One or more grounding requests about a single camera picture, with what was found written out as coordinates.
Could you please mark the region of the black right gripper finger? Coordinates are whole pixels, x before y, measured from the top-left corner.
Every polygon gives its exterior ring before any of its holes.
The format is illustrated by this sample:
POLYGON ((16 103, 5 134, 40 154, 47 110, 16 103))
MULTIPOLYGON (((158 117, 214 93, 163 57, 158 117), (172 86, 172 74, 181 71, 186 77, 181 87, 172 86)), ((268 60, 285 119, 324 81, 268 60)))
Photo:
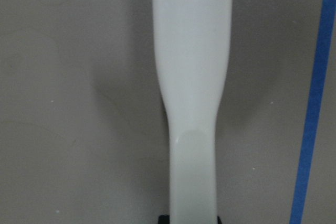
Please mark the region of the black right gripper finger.
MULTIPOLYGON (((220 217, 217 217, 217 223, 222 224, 220 217)), ((160 215, 158 217, 157 224, 170 224, 170 216, 169 215, 160 215)))

